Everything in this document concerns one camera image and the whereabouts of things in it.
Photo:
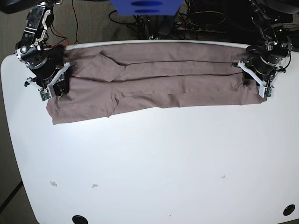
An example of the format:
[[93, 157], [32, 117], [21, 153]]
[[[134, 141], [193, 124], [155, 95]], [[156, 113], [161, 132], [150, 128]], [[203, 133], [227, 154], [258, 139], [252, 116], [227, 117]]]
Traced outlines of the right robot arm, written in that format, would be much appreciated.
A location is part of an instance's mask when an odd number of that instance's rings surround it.
[[53, 8], [60, 0], [2, 0], [0, 10], [13, 14], [25, 9], [30, 12], [21, 40], [16, 44], [18, 60], [35, 74], [27, 78], [24, 85], [38, 89], [43, 101], [60, 97], [69, 92], [71, 66], [63, 61], [65, 47], [61, 44], [48, 45], [46, 35], [54, 21]]

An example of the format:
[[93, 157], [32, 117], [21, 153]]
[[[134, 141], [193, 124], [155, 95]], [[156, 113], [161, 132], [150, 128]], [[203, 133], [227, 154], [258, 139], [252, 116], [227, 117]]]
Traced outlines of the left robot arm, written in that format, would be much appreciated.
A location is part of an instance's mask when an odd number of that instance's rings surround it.
[[287, 65], [281, 63], [291, 61], [292, 41], [284, 24], [299, 12], [297, 0], [252, 0], [251, 20], [261, 35], [261, 44], [250, 45], [244, 52], [236, 55], [244, 66], [252, 71], [261, 81], [259, 86], [270, 87], [275, 76], [286, 72]]

